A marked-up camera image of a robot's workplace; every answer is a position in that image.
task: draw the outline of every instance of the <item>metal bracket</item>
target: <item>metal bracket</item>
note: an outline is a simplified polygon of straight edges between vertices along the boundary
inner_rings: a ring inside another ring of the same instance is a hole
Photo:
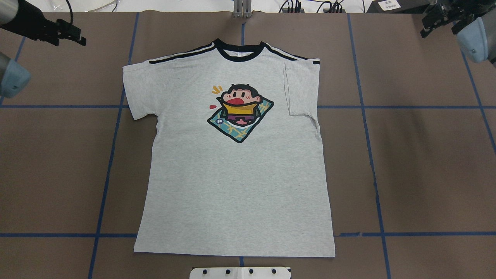
[[[251,17],[251,0],[234,0],[234,17]]]

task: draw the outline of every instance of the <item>white bracket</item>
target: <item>white bracket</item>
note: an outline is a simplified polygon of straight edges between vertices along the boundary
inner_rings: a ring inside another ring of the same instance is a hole
[[[189,279],[291,279],[291,269],[267,268],[195,268]]]
[[[234,0],[234,17],[251,17],[251,0]]]

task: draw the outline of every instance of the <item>cartoon boy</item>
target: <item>cartoon boy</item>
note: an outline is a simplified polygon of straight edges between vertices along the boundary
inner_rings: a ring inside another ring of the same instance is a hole
[[[232,84],[217,100],[222,105],[221,117],[234,125],[244,127],[260,117],[258,105],[263,97],[249,84]]]

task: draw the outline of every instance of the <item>cartoon face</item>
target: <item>cartoon face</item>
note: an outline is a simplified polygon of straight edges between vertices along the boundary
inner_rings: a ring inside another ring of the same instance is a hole
[[[253,97],[249,89],[232,89],[231,92],[225,92],[222,99],[231,105],[243,105],[250,103],[259,103],[260,96]]]

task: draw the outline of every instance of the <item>black collar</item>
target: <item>black collar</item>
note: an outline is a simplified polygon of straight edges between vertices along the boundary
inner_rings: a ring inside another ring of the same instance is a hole
[[[219,51],[220,55],[222,55],[222,57],[234,62],[249,61],[257,57],[266,46],[264,42],[260,42],[260,44],[256,46],[235,46],[235,45],[226,44],[220,39],[216,39],[215,41],[213,41],[213,43],[217,48],[217,50]],[[230,56],[229,54],[226,53],[226,50],[235,51],[235,52],[251,52],[251,53],[246,56],[237,57],[237,56]]]

